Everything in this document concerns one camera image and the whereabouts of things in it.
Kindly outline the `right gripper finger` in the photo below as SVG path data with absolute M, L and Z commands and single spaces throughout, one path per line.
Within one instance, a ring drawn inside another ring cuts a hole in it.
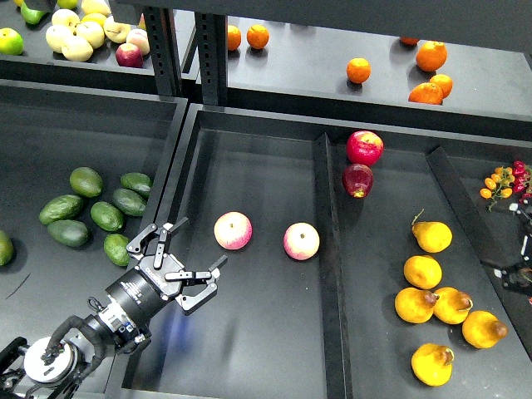
M 512 203 L 509 210 L 520 220 L 524 229 L 524 236 L 520 255 L 525 263 L 531 264 L 531 206 L 527 201 Z
M 500 268 L 492 262 L 481 261 L 499 281 L 503 289 L 525 296 L 531 295 L 531 264 L 525 261 Z

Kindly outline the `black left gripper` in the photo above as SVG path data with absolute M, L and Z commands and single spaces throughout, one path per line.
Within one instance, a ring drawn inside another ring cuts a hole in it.
M 188 221 L 183 217 L 174 224 L 148 224 L 126 245 L 129 256 L 139 262 L 106 288 L 106 293 L 137 326 L 146 325 L 173 299 L 184 315 L 191 315 L 217 294 L 226 255 L 204 271 L 187 271 L 174 255 L 167 255 L 172 234 Z M 155 252 L 146 256 L 145 246 L 152 241 Z

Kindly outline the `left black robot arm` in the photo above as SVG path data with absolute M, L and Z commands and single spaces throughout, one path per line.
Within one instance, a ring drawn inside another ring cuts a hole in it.
M 50 398 L 71 398 L 108 357 L 144 351 L 151 319 L 169 303 L 190 315 L 213 298 L 228 259 L 221 256 L 205 271 L 186 269 L 169 251 L 171 235 L 186 222 L 150 224 L 127 244 L 135 266 L 106 289 L 106 306 L 90 298 L 94 312 L 86 318 L 70 316 L 33 344 L 13 339 L 1 352 L 1 396 L 16 398 L 18 383 L 28 378 L 26 398 L 41 389 Z

